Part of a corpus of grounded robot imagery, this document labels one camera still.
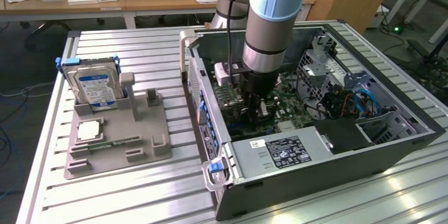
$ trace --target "gray floor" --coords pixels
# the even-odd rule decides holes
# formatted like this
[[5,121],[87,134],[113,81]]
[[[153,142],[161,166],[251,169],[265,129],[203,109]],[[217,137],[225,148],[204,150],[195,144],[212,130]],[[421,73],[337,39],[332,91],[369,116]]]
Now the gray floor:
[[[407,0],[405,5],[400,10],[401,13],[407,11],[413,1],[415,0]],[[395,2],[396,0],[385,0],[384,4],[387,6],[393,6]],[[185,15],[168,16],[165,18],[165,24],[159,24],[157,18],[157,16],[139,18],[137,21],[140,27],[195,25],[191,15],[189,18],[187,18]],[[435,5],[432,2],[428,2],[412,22],[415,30],[405,30],[399,37],[403,40],[416,39],[428,50],[432,50],[433,45],[431,45],[427,40],[447,18],[448,10]],[[391,26],[400,19],[401,17],[397,15]],[[208,22],[211,20],[211,15],[200,15],[200,20]],[[31,22],[31,28],[23,29],[19,23],[13,22],[9,23],[8,28],[0,33],[0,91],[13,87],[28,87],[37,83],[55,80],[56,69],[53,61],[63,53],[67,32],[60,27],[52,27],[33,40],[36,51],[28,52],[23,48],[23,40],[32,29],[40,24],[41,22]],[[67,24],[73,30],[124,29],[124,21],[121,18],[107,18],[103,26],[96,23],[96,19],[84,19],[81,22],[69,20],[67,21]],[[364,36],[380,50],[400,43],[397,39],[381,34],[377,29],[367,30]],[[407,60],[416,57],[416,55],[405,50],[405,45],[391,49],[388,53]],[[448,56],[448,45],[445,45],[440,56],[444,58]],[[31,94],[44,93],[49,90],[51,86],[45,86],[32,90]],[[16,97],[15,100],[20,102],[21,98],[23,97]],[[27,115],[16,124],[5,129],[19,150],[25,180],[32,165],[48,101],[49,96],[29,98],[27,102]],[[15,106],[7,106],[0,102],[0,119],[3,119],[15,108]],[[0,162],[4,158],[5,152],[3,151],[0,152]],[[3,193],[7,191],[16,181],[17,160],[15,156],[11,156],[9,162],[0,169],[0,192]],[[25,183],[15,189],[13,194],[0,199],[0,223],[15,223],[16,221],[24,186]]]

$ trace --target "motherboard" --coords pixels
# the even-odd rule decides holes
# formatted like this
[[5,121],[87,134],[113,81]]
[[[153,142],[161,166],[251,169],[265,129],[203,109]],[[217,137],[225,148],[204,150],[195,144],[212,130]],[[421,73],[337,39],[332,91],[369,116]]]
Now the motherboard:
[[296,94],[292,75],[293,73],[279,75],[276,87],[265,100],[271,117],[256,123],[244,118],[245,106],[239,87],[221,87],[216,79],[211,78],[215,97],[233,141],[292,131],[312,122],[313,118]]

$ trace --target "power supply label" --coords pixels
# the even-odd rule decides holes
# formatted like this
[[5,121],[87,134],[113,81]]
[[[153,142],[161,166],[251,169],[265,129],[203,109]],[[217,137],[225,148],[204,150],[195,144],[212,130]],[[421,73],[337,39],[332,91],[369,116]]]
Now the power supply label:
[[311,161],[297,136],[267,142],[267,147],[279,169]]

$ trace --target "aluminum table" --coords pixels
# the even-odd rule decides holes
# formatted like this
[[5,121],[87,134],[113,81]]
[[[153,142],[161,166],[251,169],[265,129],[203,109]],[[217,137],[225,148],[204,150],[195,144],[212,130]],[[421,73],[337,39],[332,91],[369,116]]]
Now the aluminum table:
[[[328,21],[444,128],[448,109],[349,25]],[[448,220],[448,134],[372,177],[237,219],[216,222],[204,187],[179,70],[179,32],[201,27],[87,31],[68,38],[64,58],[117,54],[135,92],[163,93],[173,157],[73,180],[63,177],[73,93],[59,74],[17,223],[436,223]],[[337,48],[351,70],[360,68]]]

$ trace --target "gray 3d-printed holder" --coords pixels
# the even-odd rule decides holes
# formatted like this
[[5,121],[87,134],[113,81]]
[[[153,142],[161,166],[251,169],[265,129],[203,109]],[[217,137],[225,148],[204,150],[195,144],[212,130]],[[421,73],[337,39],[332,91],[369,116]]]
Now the gray 3d-printed holder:
[[[135,96],[133,73],[120,74],[120,84],[128,97],[116,101],[117,109],[93,112],[88,104],[75,105],[65,179],[172,157],[161,94],[149,89]],[[79,139],[79,125],[91,121],[100,125],[97,135]]]

